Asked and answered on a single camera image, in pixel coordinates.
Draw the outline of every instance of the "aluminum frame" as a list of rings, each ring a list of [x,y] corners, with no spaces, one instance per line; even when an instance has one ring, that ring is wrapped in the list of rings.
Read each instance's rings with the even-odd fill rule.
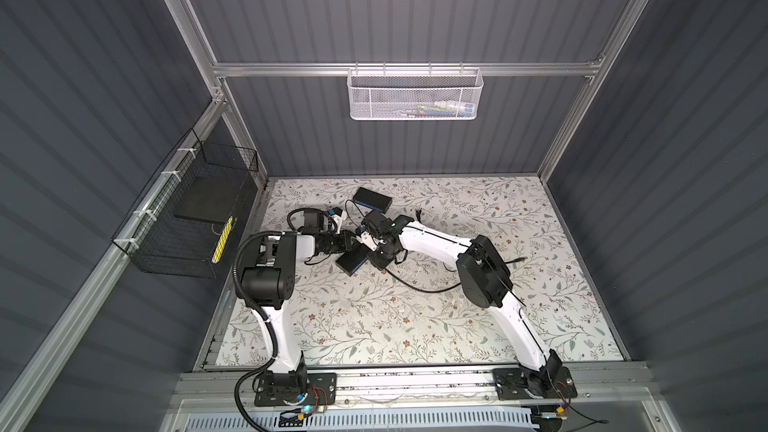
[[[184,43],[187,44],[192,58],[194,59],[197,69],[200,75],[205,81],[205,85],[208,88],[212,97],[223,95],[225,100],[230,104],[230,110],[224,115],[224,123],[226,128],[230,131],[235,145],[238,147],[244,147],[247,149],[256,150],[256,157],[259,161],[260,176],[263,181],[266,182],[269,176],[268,171],[261,159],[261,154],[258,153],[256,143],[253,137],[251,137],[248,131],[243,115],[240,113],[240,109],[232,96],[229,86],[225,80],[220,79],[214,74],[213,64],[216,62],[216,55],[213,48],[211,48],[208,39],[200,21],[197,19],[197,14],[192,7],[190,0],[163,0],[165,2],[168,11],[174,18],[176,27],[181,33],[181,37],[184,39]]]
[[[576,96],[576,100],[571,105],[571,110],[563,121],[563,125],[558,130],[557,135],[552,141],[552,145],[547,154],[544,156],[542,165],[538,169],[538,174],[542,178],[543,182],[548,182],[552,177],[554,168],[558,166],[560,158],[565,153],[565,148],[568,147],[571,139],[576,133],[581,124],[581,120],[586,115],[587,110],[592,105],[592,101],[597,96],[600,88],[605,82],[606,77],[610,70],[616,63],[616,59],[619,57],[621,50],[624,48],[624,44],[627,43],[629,35],[632,33],[632,29],[637,25],[640,15],[645,10],[646,5],[650,0],[629,0],[626,7],[621,13],[619,20],[611,31],[608,41],[605,43],[603,53],[600,54],[600,70],[594,76],[588,80],[582,87],[579,94]]]
[[[485,77],[577,76],[593,77],[600,62],[472,62],[472,63],[257,63],[216,62],[218,77],[346,77],[354,70],[360,74],[422,73],[457,75],[459,70],[480,69]]]
[[[189,149],[197,143],[198,137],[205,139],[214,129],[227,105],[221,98],[210,102],[203,115],[197,120],[194,131],[179,145],[178,150],[163,168],[172,172],[178,168]],[[141,199],[138,209],[149,206],[158,196],[171,174],[159,174],[157,180]],[[129,238],[140,222],[140,216],[133,214],[118,234],[118,239]],[[130,259],[115,244],[110,244],[94,270],[72,299],[69,306],[56,322],[48,336],[27,363],[22,374],[0,402],[0,430],[20,432],[29,423],[34,412],[51,389],[64,365],[85,335],[101,306],[107,300]]]
[[[533,398],[499,401],[492,370],[500,367],[504,364],[330,368],[322,372],[338,374],[336,404],[330,406],[332,409],[558,403],[558,400]],[[568,367],[579,389],[574,403],[642,401],[648,403],[646,410],[652,408],[653,417],[661,418],[665,414],[659,388],[645,362],[576,362]],[[242,372],[182,374],[160,430],[184,430],[190,414],[235,412],[232,391],[241,375]],[[252,403],[254,392],[250,385],[244,384],[243,390],[243,401]],[[658,432],[677,431],[658,429]]]

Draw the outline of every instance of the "floral patterned surface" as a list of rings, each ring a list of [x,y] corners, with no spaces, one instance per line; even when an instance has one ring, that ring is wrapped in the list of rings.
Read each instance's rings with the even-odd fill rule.
[[[276,181],[262,229],[286,229],[286,214],[297,207],[343,206],[359,186],[394,197],[389,217],[415,217],[414,211],[421,208],[428,226],[463,237],[486,235],[505,260],[528,257],[513,264],[512,282],[543,340],[562,360],[623,360],[535,177],[281,179]],[[349,207],[358,222],[360,214],[352,204]],[[369,263],[348,277],[333,260],[296,264],[292,317],[307,363],[515,360],[494,320],[468,301],[461,288],[423,294]],[[390,270],[421,288],[443,288],[458,281],[455,271],[418,253]],[[238,301],[217,364],[252,365],[264,360],[259,325]]]

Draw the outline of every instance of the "white vent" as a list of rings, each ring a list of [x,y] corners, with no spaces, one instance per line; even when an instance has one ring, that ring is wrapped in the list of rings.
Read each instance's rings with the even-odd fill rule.
[[[374,410],[328,410],[304,419],[302,426],[277,427],[279,412],[252,412],[256,423],[268,430],[388,430],[438,429],[441,427],[516,427],[537,430],[530,409],[485,405],[454,408],[397,408]],[[237,413],[190,414],[187,432],[251,432]]]
[[[482,92],[480,69],[382,66],[350,69],[354,120],[472,120]]]

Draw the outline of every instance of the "corrugated wall panel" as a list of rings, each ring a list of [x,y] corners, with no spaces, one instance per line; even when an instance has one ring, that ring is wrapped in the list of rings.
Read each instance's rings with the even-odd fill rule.
[[[595,59],[627,0],[192,0],[221,62]]]
[[[653,0],[550,187],[686,430],[764,428],[768,0]]]
[[[584,83],[490,77],[475,120],[367,122],[341,78],[227,81],[271,176],[536,172]]]
[[[1,397],[210,96],[162,0],[0,0],[0,30]],[[212,287],[129,269],[28,430],[156,427]]]

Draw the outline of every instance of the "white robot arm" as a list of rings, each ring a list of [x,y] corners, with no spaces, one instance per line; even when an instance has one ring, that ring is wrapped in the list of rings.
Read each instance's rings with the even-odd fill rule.
[[[472,241],[467,238],[445,234],[420,222],[410,222],[398,238],[405,250],[420,252],[450,266],[455,266],[458,256],[472,246]],[[510,288],[502,299],[502,306],[489,307],[488,312],[512,344],[520,364],[539,370],[549,360],[549,348],[536,334],[523,307],[524,304]]]
[[[332,219],[332,214],[318,212]],[[312,221],[322,222],[317,218]],[[523,302],[513,292],[509,269],[488,238],[483,235],[474,239],[456,237],[413,218],[398,216],[391,220],[375,210],[365,216],[354,235],[351,231],[341,231],[338,222],[335,225],[331,232],[312,228],[299,229],[301,235],[297,232],[267,235],[244,254],[244,268],[240,269],[239,262],[234,266],[235,280],[240,281],[236,287],[238,297],[255,300],[260,315],[263,317],[264,313],[268,317],[274,330],[272,349],[276,348],[277,354],[273,354],[275,360],[268,374],[272,374],[275,384],[282,384],[290,394],[306,392],[302,390],[306,383],[306,365],[290,326],[290,312],[286,310],[293,293],[296,260],[305,260],[319,252],[351,254],[354,247],[367,247],[361,261],[368,260],[383,271],[388,270],[402,251],[420,252],[456,266],[466,298],[486,308],[512,344],[521,366],[524,388],[536,396],[545,396],[552,390],[553,378],[562,362],[557,353],[544,344],[525,315]],[[262,327],[267,337],[270,331],[265,324]]]

